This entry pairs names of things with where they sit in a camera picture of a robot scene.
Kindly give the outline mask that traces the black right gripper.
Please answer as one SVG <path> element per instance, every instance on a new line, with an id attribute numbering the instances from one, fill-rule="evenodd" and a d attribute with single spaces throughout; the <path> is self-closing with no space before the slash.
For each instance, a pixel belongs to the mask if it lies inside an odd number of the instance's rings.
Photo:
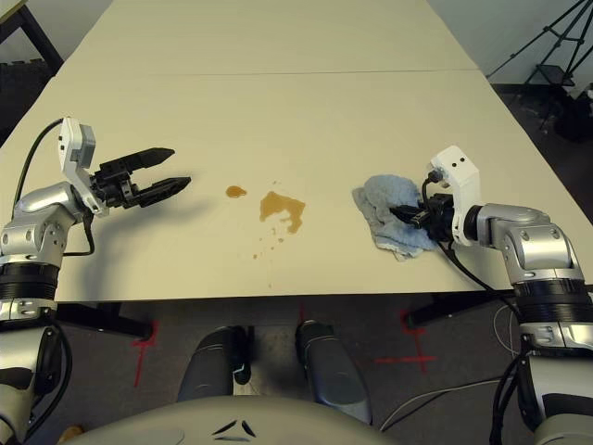
<path id="1" fill-rule="evenodd" d="M 434 194 L 420 207 L 396 206 L 391 213 L 405 224 L 420 225 L 433 240 L 452 240 L 453 204 L 451 194 Z"/>

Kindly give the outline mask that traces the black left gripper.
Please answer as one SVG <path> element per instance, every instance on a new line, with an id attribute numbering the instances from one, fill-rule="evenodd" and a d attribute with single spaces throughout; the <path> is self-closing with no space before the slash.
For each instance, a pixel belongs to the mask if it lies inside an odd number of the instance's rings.
<path id="1" fill-rule="evenodd" d="M 108 208 L 128 209 L 135 205 L 144 208 L 173 197 L 191 183 L 189 176 L 168 178 L 139 192 L 131 176 L 133 172 L 154 167 L 174 154 L 170 148 L 152 147 L 101 163 L 99 170 L 91 176 L 92 190 Z"/>

